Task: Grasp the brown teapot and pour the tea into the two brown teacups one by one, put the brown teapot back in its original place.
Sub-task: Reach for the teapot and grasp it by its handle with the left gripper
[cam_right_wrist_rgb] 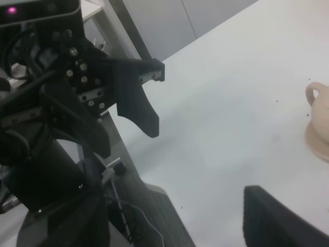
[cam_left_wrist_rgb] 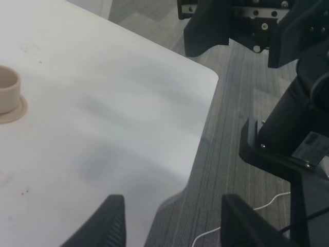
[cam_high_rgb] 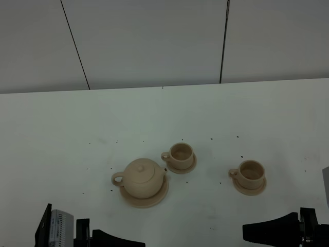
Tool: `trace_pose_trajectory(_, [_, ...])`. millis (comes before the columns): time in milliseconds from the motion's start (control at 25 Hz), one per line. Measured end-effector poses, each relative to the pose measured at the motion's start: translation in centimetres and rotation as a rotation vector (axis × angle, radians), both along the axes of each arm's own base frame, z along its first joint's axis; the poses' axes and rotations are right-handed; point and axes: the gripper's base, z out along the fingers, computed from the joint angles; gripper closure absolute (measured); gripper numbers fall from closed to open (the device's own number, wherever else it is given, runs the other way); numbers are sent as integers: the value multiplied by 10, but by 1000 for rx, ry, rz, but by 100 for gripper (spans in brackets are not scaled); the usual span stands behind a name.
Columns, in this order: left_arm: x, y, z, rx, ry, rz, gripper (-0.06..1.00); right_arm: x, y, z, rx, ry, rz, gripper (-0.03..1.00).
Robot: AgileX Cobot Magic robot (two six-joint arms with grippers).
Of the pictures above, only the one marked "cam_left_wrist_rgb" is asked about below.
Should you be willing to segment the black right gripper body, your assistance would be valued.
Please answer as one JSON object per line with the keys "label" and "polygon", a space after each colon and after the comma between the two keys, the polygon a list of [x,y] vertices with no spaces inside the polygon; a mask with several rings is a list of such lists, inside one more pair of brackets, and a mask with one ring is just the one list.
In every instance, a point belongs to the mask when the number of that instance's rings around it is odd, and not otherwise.
{"label": "black right gripper body", "polygon": [[[198,1],[177,1],[178,18],[191,19]],[[254,53],[269,52],[270,38],[292,5],[328,5],[328,1],[231,1],[229,41]]]}

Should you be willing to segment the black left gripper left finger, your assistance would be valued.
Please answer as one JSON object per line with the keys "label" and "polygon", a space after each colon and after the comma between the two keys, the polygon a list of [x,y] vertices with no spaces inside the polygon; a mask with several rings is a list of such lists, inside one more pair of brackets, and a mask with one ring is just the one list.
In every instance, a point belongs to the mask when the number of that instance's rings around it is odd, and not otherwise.
{"label": "black left gripper left finger", "polygon": [[62,246],[126,246],[124,196],[108,196]]}

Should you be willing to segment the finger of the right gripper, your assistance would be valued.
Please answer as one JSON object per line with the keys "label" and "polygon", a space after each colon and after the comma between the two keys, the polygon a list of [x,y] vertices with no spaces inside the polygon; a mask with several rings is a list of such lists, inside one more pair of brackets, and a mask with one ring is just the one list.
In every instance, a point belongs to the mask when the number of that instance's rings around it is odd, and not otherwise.
{"label": "finger of the right gripper", "polygon": [[185,55],[198,57],[216,45],[229,44],[230,0],[202,0],[184,28]]}
{"label": "finger of the right gripper", "polygon": [[268,67],[328,51],[328,5],[292,5],[270,38]]}

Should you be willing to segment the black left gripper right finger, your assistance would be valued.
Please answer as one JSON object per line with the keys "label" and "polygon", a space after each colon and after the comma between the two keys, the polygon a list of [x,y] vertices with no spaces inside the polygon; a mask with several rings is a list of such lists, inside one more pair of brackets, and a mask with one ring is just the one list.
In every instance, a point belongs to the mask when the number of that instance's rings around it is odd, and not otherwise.
{"label": "black left gripper right finger", "polygon": [[292,246],[237,195],[222,196],[221,246]]}

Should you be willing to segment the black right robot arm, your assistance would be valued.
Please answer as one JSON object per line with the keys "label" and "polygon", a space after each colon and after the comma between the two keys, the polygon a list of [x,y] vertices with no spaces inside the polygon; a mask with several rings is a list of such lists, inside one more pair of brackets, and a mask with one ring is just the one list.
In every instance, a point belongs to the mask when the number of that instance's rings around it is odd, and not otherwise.
{"label": "black right robot arm", "polygon": [[223,195],[222,246],[328,246],[328,1],[178,1],[185,54],[234,40],[296,78],[266,120],[249,118],[239,155],[290,183],[290,225],[276,230],[237,195]]}

